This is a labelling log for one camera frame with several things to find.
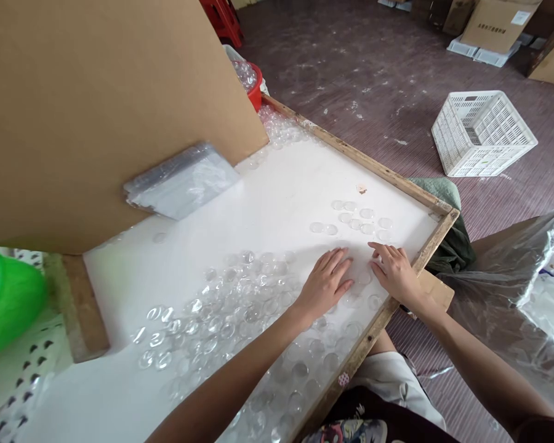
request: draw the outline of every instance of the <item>white plastic crate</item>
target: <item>white plastic crate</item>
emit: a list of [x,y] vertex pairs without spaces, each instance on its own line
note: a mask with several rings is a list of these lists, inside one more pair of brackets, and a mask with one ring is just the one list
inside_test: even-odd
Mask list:
[[448,177],[495,177],[537,145],[504,92],[451,92],[432,128]]
[[511,49],[506,54],[499,54],[498,52],[489,51],[487,49],[480,48],[474,55],[474,61],[487,63],[488,65],[502,68],[511,56],[519,50],[521,42],[516,41],[511,46]]
[[465,55],[466,57],[474,57],[478,46],[466,45],[461,43],[462,36],[454,38],[448,46],[448,51],[455,52],[456,54]]

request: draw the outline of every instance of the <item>white work surface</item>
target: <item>white work surface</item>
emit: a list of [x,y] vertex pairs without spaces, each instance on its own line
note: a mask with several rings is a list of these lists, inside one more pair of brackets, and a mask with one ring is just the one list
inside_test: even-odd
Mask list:
[[[367,189],[364,194],[358,185]],[[350,245],[355,271],[367,266],[366,243],[374,236],[339,222],[333,200],[374,209],[375,222],[392,219],[391,243],[411,258],[437,226],[422,204],[330,146],[305,141],[271,151],[258,169],[247,170],[239,183],[186,219],[152,216],[85,254],[112,350],[55,377],[28,424],[25,443],[142,443],[171,410],[163,386],[173,371],[138,369],[129,336],[154,305],[182,310],[201,288],[205,269],[223,269],[227,254],[292,250],[292,268],[302,281],[319,255],[338,245]],[[311,233],[312,222],[332,223],[339,232]],[[158,233],[166,233],[164,242],[153,241]],[[375,278],[363,296],[372,293],[383,293]],[[337,310],[340,321],[352,314],[357,312]],[[374,315],[361,309],[358,319],[365,326]]]

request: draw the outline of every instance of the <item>red stool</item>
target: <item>red stool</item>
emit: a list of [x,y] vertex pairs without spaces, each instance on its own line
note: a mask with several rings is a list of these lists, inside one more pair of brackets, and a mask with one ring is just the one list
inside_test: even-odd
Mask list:
[[234,47],[241,47],[244,34],[240,29],[236,12],[228,0],[199,0],[218,37],[229,38]]

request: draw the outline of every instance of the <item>green cloth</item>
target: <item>green cloth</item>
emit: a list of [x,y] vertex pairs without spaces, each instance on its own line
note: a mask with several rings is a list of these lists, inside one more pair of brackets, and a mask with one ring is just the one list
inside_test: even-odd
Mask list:
[[[425,191],[433,194],[439,200],[462,210],[460,193],[457,186],[445,177],[441,178],[409,178],[411,182]],[[445,238],[427,263],[425,269],[437,273],[457,274],[476,261],[476,254],[470,244],[464,218],[458,217]]]

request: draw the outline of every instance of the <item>white label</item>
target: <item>white label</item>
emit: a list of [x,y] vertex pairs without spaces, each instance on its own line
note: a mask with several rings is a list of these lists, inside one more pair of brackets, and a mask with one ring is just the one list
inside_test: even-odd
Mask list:
[[517,14],[515,14],[515,16],[513,17],[513,20],[511,20],[511,24],[523,26],[525,22],[528,20],[530,15],[531,15],[531,12],[517,11]]

